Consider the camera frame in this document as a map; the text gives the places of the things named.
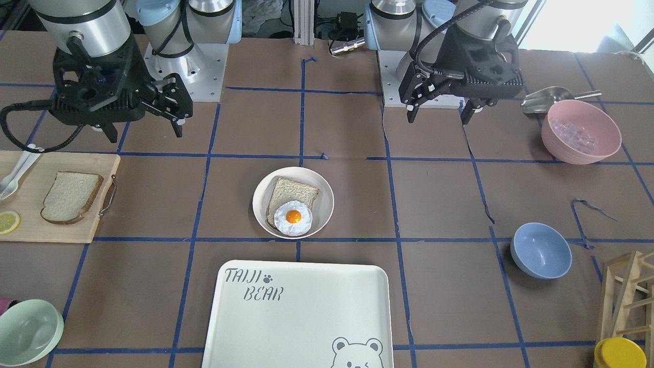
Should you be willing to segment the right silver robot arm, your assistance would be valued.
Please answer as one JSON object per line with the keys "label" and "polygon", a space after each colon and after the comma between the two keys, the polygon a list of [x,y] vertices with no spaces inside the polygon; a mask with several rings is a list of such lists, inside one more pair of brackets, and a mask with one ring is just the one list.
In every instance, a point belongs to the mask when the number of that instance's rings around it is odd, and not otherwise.
{"label": "right silver robot arm", "polygon": [[55,96],[30,103],[63,124],[99,130],[115,143],[115,123],[150,113],[177,137],[194,102],[220,99],[230,44],[242,37],[241,1],[137,1],[149,46],[141,54],[123,1],[31,1],[57,44]]}

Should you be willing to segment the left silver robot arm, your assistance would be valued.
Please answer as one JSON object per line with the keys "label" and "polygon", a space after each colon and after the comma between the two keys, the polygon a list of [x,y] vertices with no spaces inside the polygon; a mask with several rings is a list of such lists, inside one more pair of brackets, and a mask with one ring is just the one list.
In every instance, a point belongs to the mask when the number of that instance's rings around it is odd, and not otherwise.
{"label": "left silver robot arm", "polygon": [[516,97],[525,86],[512,30],[525,1],[458,1],[437,23],[429,2],[371,1],[364,12],[367,48],[406,52],[399,101],[413,123],[419,108],[449,94],[465,99],[468,124],[477,109]]}

